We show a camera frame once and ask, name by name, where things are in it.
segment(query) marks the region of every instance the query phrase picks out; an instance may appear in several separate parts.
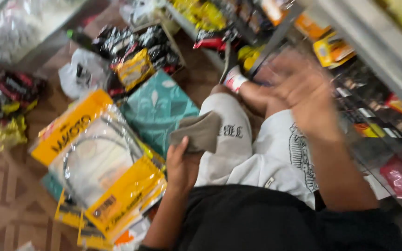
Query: white shorts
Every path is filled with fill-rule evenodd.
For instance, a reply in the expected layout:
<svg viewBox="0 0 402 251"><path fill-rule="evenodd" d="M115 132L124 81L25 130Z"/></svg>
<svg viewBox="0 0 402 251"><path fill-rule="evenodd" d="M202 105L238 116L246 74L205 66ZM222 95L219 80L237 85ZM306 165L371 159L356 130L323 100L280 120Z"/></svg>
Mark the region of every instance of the white shorts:
<svg viewBox="0 0 402 251"><path fill-rule="evenodd" d="M223 119L217 152L204 153L195 186L242 184L287 192L315 208L318 189L310 153L290 110L263 122L252 143L249 119L238 101L217 93L202 104L200 115L215 111Z"/></svg>

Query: white sock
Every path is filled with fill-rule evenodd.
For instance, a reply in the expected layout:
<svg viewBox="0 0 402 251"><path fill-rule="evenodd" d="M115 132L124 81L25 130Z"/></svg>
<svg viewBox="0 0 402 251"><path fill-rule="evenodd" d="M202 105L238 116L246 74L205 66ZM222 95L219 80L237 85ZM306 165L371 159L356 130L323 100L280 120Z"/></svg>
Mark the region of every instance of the white sock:
<svg viewBox="0 0 402 251"><path fill-rule="evenodd" d="M223 84L231 91L238 93L241 85L246 81L249 81L249 79L241 74L240 66L237 65L227 73Z"/></svg>

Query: black shirt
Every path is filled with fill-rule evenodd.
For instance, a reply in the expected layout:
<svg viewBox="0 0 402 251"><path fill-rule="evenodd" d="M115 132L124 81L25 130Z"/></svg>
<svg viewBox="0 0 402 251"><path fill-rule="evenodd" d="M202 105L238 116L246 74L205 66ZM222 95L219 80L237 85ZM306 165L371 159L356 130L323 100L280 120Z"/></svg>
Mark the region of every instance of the black shirt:
<svg viewBox="0 0 402 251"><path fill-rule="evenodd" d="M152 250L141 246L141 251ZM315 212L285 192L226 185L194 188L175 250L402 250L379 209Z"/></svg>

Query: hand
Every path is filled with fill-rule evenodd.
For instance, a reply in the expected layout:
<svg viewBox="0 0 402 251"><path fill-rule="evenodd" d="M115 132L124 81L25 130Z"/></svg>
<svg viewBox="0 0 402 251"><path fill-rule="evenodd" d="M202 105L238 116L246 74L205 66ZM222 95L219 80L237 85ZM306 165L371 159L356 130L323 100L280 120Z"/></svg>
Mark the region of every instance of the hand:
<svg viewBox="0 0 402 251"><path fill-rule="evenodd" d="M192 190L198 178L200 159L203 153L184 155L188 137L181 144L171 145L167 151L167 191L186 195Z"/></svg>
<svg viewBox="0 0 402 251"><path fill-rule="evenodd" d="M290 107L299 129L307 137L340 138L327 72L314 59L289 48L272 60L269 67L272 78L276 79L271 92Z"/></svg>

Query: teal tissue box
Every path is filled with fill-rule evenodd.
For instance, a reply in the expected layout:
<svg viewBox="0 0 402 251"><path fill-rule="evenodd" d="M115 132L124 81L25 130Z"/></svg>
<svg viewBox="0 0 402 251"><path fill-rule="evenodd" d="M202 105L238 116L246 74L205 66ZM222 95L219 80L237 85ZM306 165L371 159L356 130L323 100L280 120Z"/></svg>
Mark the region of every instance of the teal tissue box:
<svg viewBox="0 0 402 251"><path fill-rule="evenodd" d="M143 142L165 158L169 134L182 118L198 116L199 109L169 75L159 70L121 105L121 112Z"/></svg>

